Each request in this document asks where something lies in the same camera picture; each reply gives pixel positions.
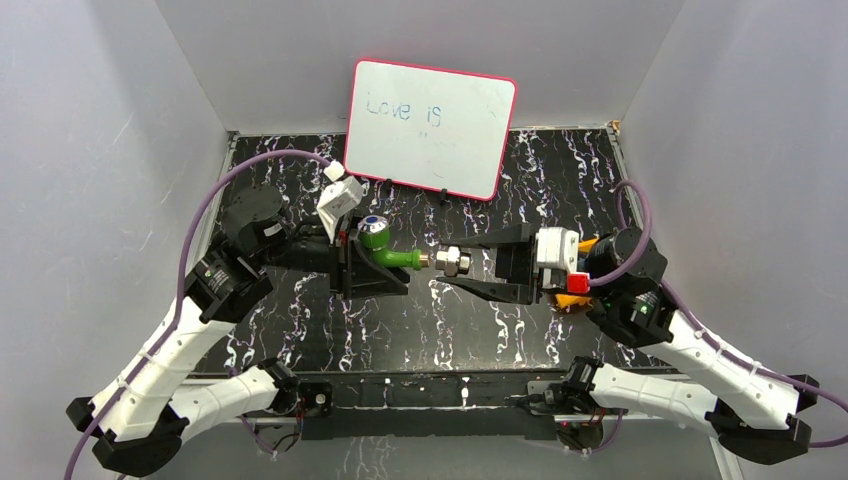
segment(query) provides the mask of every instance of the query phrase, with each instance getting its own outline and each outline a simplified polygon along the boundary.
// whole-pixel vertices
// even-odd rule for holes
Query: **orange part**
[[[591,240],[583,240],[582,242],[577,244],[577,251],[580,253],[589,253],[589,250],[591,250],[596,243],[598,243],[597,238],[593,238]]]
[[[569,307],[586,307],[592,302],[592,297],[578,297],[575,295],[566,295],[558,293],[554,295],[556,306],[560,310],[565,310]]]

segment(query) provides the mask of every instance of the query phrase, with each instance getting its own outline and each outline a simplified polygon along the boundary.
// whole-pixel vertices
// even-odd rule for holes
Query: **black marbled table surface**
[[[233,162],[280,148],[341,160],[344,141],[344,135],[240,137]],[[361,206],[389,218],[392,248],[435,253],[441,238],[522,221],[578,230],[584,239],[610,231],[612,190],[621,175],[604,129],[516,130],[491,202],[449,197],[440,205],[433,192],[361,180]],[[276,185],[297,222],[315,213],[327,180],[314,161],[270,162],[227,187],[221,208],[234,192],[258,183]],[[491,280],[493,261],[476,254],[471,275]],[[605,338],[583,315],[562,315],[545,304],[490,303],[436,282],[432,268],[411,273],[407,297],[339,301],[329,297],[323,275],[275,269],[275,291],[209,351],[197,373],[222,373],[272,356],[299,371],[566,368],[575,355],[617,366],[655,362]]]

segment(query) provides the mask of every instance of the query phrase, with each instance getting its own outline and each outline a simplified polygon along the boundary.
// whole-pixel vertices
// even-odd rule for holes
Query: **metal hex nut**
[[[471,270],[471,255],[463,253],[456,246],[439,250],[436,252],[436,270],[444,272],[446,277],[465,275]]]

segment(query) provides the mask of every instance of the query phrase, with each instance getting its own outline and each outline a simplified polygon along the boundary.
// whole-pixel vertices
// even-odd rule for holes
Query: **green valve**
[[[389,246],[389,221],[385,217],[368,215],[359,222],[359,240],[371,251],[371,258],[386,267],[408,267],[421,270],[430,266],[430,256],[421,250],[411,252],[393,252]]]

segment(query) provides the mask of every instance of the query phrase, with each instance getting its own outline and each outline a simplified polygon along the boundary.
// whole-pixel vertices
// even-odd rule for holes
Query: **white enclosure panel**
[[[0,15],[0,477],[62,478],[64,411],[174,296],[226,132],[152,0],[6,1]],[[75,479],[115,478],[85,449]]]
[[[478,200],[495,194],[515,84],[363,60],[354,76],[348,172]]]
[[[848,397],[848,3],[690,0],[622,123],[668,276],[718,335]],[[823,400],[813,440],[848,418]],[[746,480],[844,479],[845,447]]]
[[[158,0],[228,130],[342,132],[363,57],[514,79],[513,126],[620,119],[683,0]]]

